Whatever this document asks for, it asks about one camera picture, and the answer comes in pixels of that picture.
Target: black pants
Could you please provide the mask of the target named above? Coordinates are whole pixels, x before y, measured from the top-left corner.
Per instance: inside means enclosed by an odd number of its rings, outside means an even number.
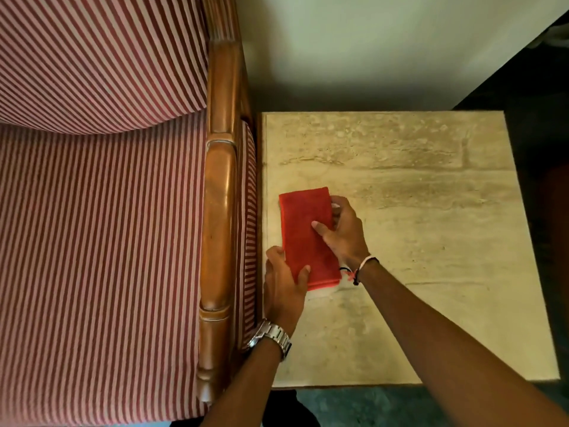
[[[203,417],[192,420],[175,421],[171,427],[197,427]],[[295,390],[271,391],[263,414],[263,427],[280,427],[290,425],[303,427],[320,427],[317,418],[301,402],[296,399]]]

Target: red cloth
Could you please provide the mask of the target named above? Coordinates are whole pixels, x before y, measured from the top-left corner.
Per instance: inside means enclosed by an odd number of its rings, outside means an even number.
[[[333,228],[328,187],[284,193],[279,202],[283,249],[294,279],[310,265],[309,290],[336,286],[341,278],[338,259],[311,225],[316,220]]]

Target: armchair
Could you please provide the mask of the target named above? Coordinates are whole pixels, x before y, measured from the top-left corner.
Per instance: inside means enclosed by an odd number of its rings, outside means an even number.
[[[0,423],[204,415],[257,323],[234,0],[0,0]]]

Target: watch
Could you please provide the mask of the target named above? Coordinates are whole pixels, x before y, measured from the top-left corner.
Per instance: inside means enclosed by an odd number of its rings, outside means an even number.
[[[251,340],[249,340],[249,344],[247,346],[254,348],[263,337],[273,339],[275,343],[281,347],[283,354],[281,361],[284,361],[288,355],[288,351],[290,351],[290,347],[293,345],[290,342],[290,338],[287,333],[279,325],[264,319],[255,335],[251,337]]]

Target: chair backrest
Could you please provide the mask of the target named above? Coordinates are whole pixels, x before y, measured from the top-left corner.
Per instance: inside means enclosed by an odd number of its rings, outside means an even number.
[[[202,110],[201,0],[0,0],[0,123],[71,133]]]

